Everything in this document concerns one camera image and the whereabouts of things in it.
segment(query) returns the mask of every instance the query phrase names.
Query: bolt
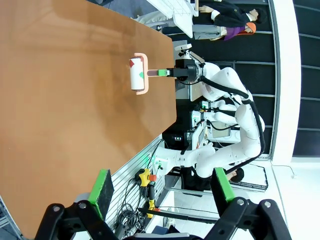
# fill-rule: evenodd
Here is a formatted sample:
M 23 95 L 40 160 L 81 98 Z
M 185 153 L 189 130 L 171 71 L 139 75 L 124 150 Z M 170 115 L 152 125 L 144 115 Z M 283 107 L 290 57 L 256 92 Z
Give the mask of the bolt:
M 271 207 L 271 203 L 268 202 L 268 201 L 266 201 L 266 202 L 264 203 L 264 205 L 265 205 L 267 208 L 270 208 L 270 207 Z
M 54 206 L 54 207 L 53 207 L 53 211 L 58 212 L 59 210 L 60 210 L 60 207 L 59 207 L 59 206 Z
M 87 207 L 87 205 L 85 203 L 83 203 L 83 202 L 79 203 L 79 208 L 85 209 L 86 207 Z
M 242 199 L 239 199 L 238 201 L 236 201 L 236 203 L 239 204 L 240 206 L 245 204 L 245 202 Z

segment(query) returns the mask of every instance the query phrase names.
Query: black hair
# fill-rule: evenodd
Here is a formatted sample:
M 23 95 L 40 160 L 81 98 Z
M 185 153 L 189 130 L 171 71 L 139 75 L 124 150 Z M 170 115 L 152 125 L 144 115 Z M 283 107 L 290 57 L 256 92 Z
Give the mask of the black hair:
M 262 8 L 255 8 L 258 13 L 258 18 L 255 21 L 257 24 L 263 24 L 267 20 L 267 13 Z
M 235 170 L 236 176 L 233 176 L 230 181 L 238 183 L 241 182 L 242 179 L 245 177 L 245 172 L 244 170 L 240 167 L 237 170 Z

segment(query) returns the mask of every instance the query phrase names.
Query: brown tabletop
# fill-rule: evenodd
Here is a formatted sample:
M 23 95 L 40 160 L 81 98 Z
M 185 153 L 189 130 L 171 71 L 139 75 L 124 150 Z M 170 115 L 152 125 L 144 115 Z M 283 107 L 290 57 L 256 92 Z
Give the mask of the brown tabletop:
M 129 59 L 174 65 L 171 39 L 85 0 L 0 8 L 0 194 L 33 238 L 46 207 L 90 192 L 176 120 L 173 78 L 131 91 Z

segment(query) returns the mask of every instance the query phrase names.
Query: white table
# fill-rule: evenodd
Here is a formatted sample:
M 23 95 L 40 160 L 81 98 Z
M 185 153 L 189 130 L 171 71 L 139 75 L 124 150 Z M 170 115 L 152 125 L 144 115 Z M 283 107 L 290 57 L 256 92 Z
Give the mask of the white table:
M 173 19 L 174 24 L 179 27 L 188 37 L 193 37 L 192 17 L 199 16 L 199 0 L 195 0 L 195 7 L 190 0 L 147 0 L 168 19 Z

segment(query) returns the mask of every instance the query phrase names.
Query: orange hijab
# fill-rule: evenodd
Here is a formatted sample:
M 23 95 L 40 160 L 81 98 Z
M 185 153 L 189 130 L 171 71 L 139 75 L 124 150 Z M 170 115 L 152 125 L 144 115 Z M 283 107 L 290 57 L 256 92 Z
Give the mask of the orange hijab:
M 252 35 L 256 32 L 257 27 L 253 22 L 248 22 L 246 25 L 252 30 L 252 32 L 241 31 L 237 34 L 237 36 L 239 36 L 239 35 Z

